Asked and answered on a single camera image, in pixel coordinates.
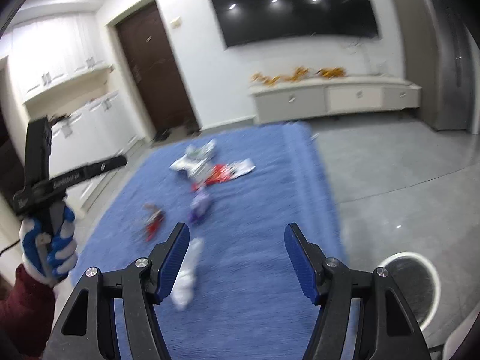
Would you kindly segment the dark red sleeve forearm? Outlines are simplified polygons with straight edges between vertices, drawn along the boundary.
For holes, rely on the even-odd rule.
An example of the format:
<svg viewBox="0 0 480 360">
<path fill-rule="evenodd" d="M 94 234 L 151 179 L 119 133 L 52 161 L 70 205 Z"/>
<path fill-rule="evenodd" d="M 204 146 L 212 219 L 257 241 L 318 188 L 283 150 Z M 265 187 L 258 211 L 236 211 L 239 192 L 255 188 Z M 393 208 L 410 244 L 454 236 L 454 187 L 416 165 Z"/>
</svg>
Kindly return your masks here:
<svg viewBox="0 0 480 360">
<path fill-rule="evenodd" d="M 32 278 L 20 264 L 13 289 L 1 301 L 1 358 L 39 359 L 49 340 L 54 314 L 53 289 Z"/>
</svg>

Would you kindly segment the blue white gloved left hand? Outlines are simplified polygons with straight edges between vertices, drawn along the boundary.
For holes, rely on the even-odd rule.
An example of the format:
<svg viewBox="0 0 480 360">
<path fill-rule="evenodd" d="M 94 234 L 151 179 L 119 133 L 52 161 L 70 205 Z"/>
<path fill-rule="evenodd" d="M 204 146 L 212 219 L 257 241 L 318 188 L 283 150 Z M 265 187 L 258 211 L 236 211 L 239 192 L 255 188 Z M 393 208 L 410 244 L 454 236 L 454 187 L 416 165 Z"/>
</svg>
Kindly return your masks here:
<svg viewBox="0 0 480 360">
<path fill-rule="evenodd" d="M 56 202 L 49 209 L 52 235 L 39 219 L 23 219 L 19 230 L 23 265 L 35 281 L 53 288 L 77 264 L 74 221 L 73 211 L 64 202 Z"/>
</svg>

